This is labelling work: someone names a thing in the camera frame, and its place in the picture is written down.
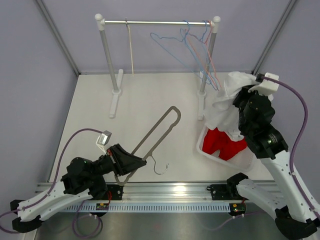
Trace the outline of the white t shirt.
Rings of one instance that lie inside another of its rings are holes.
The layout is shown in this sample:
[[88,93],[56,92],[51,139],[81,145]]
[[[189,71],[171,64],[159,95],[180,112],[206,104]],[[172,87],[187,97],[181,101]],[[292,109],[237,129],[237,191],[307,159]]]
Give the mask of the white t shirt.
[[255,79],[255,76],[244,72],[228,73],[213,103],[204,110],[205,126],[209,130],[218,129],[233,142],[244,138],[239,131],[239,112],[233,101],[242,87],[255,85]]

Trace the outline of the red t shirt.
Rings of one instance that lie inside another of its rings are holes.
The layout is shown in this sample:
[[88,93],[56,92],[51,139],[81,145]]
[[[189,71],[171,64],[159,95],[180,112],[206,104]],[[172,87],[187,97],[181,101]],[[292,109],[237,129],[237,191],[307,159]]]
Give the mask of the red t shirt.
[[203,140],[202,151],[209,155],[219,151],[218,157],[228,161],[246,147],[245,139],[233,141],[224,131],[219,131],[218,128],[215,128],[207,131]]

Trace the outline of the silver hanger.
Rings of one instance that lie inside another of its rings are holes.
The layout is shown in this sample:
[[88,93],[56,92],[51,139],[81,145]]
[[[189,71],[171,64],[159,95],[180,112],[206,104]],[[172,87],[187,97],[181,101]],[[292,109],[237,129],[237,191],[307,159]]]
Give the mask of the silver hanger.
[[156,117],[147,114],[136,114],[131,116],[121,127],[119,127],[119,141],[117,144],[137,158],[140,162],[147,164],[147,158],[151,158],[156,148],[170,134],[173,128],[181,120],[181,111],[170,106],[164,113],[156,113]]

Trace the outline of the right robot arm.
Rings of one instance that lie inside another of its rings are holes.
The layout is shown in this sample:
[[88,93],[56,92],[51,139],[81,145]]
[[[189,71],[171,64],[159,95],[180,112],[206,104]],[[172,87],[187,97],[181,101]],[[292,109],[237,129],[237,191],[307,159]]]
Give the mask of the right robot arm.
[[272,124],[275,110],[267,96],[244,86],[232,104],[238,108],[238,128],[249,149],[267,168],[283,194],[280,199],[257,186],[244,173],[237,173],[226,181],[226,193],[232,199],[250,200],[268,213],[278,230],[289,240],[307,238],[320,228],[316,203],[304,195],[310,192],[295,181],[300,177],[291,164],[289,147],[281,133]]

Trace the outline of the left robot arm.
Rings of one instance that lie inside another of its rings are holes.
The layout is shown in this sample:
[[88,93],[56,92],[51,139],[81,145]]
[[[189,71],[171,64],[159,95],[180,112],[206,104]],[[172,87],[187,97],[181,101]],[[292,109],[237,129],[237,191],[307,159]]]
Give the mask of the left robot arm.
[[117,177],[124,176],[146,164],[145,159],[128,153],[118,143],[95,161],[76,157],[67,166],[67,173],[51,188],[28,200],[13,200],[10,203],[11,210],[17,211],[12,229],[18,233],[28,233],[75,203],[101,200],[108,191],[104,175],[114,173]]

